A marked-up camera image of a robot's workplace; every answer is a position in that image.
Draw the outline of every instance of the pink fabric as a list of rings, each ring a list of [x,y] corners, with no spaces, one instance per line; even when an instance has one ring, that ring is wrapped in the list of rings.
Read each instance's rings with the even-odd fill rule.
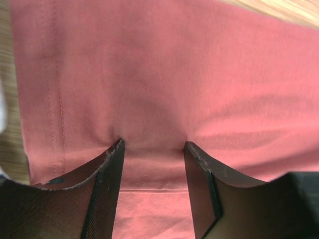
[[[116,239],[194,238],[182,148],[319,170],[319,32],[215,0],[11,0],[32,183],[126,141]]]

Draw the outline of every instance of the wood grain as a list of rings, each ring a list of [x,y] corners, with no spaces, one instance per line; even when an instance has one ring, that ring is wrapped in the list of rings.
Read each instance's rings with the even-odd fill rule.
[[[319,0],[226,1],[285,21],[319,27]],[[27,159],[20,130],[8,0],[0,0],[0,73],[8,108],[7,128],[0,135],[0,166],[11,178],[28,183]]]

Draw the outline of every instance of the wooden surface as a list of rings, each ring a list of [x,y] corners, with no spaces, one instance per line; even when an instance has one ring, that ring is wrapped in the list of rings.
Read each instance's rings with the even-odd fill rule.
[[[319,27],[319,0],[226,0],[264,14]],[[13,179],[28,183],[19,123],[9,0],[0,0],[0,73],[8,107],[8,123],[0,135],[0,166]]]

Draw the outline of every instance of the wooden table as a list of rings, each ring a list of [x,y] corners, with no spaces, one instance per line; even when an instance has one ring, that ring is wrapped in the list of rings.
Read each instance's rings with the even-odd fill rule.
[[[226,0],[298,24],[319,27],[319,0]],[[28,183],[21,139],[9,0],[0,0],[0,73],[8,107],[7,128],[0,135],[0,166],[13,179]]]

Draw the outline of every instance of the seam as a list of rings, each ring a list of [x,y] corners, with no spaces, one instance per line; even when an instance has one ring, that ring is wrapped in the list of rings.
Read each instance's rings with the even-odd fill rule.
[[[46,55],[46,47],[44,42],[44,0],[41,0],[41,24],[42,24],[42,33],[41,33],[41,41],[42,41],[42,49],[43,49],[43,58],[44,58],[44,68],[46,74],[46,85],[47,85],[47,92],[48,92],[48,99],[49,99],[49,110],[50,110],[50,117],[51,117],[51,132],[52,132],[52,145],[53,149],[55,149],[55,141],[54,141],[54,129],[53,129],[53,115],[52,115],[52,105],[51,105],[51,91],[50,91],[50,84],[49,84],[49,75],[48,75],[48,60]],[[56,174],[56,162],[55,162],[55,155],[53,160],[53,176],[55,177]]]
[[[57,19],[57,8],[56,8],[56,0],[53,2],[54,11],[53,11],[53,30],[54,30],[54,42],[55,42],[55,50],[58,50],[58,41],[57,41],[57,27],[56,27],[56,19]],[[55,78],[58,84],[58,96],[59,96],[59,103],[60,103],[60,115],[61,115],[61,127],[62,127],[62,138],[63,138],[63,149],[62,149],[62,174],[65,173],[65,134],[64,134],[64,121],[63,121],[63,108],[62,108],[62,99],[61,99],[61,87],[60,87],[60,74],[58,69],[58,54],[55,55]]]

